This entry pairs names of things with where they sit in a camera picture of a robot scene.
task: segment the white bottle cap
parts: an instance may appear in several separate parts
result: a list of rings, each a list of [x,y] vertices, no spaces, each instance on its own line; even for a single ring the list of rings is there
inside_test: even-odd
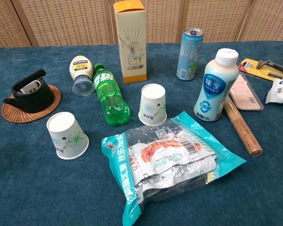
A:
[[[218,50],[215,60],[221,65],[235,65],[237,63],[239,54],[236,50],[230,48],[221,48]]]

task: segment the plastic bag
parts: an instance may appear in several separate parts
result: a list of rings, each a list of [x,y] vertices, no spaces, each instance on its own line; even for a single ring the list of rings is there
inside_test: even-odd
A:
[[[265,103],[269,102],[283,104],[283,80],[274,79],[273,86],[267,94]]]
[[[102,152],[126,197],[124,226],[137,220],[147,201],[205,185],[245,162],[186,112],[106,137]]]

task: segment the teapot spout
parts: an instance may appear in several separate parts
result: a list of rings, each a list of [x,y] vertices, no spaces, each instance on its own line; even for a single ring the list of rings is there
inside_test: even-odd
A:
[[[8,105],[12,105],[16,108],[20,108],[18,101],[14,98],[6,98],[6,99],[3,100],[3,103],[8,104]]]

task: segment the wooden handle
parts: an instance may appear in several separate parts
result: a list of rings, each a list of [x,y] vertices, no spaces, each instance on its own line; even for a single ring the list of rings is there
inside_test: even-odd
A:
[[[225,100],[224,110],[227,116],[229,117],[231,123],[235,127],[248,153],[252,157],[260,156],[263,153],[260,144],[258,143],[254,134],[251,132],[245,120],[242,118],[238,109],[229,97],[227,97]]]

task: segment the green plastic bottle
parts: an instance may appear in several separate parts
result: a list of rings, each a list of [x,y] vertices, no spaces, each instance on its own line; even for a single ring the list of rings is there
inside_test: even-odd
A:
[[[103,114],[111,126],[123,125],[128,122],[130,110],[123,100],[121,90],[113,74],[107,71],[103,64],[94,66],[93,83],[102,104]]]

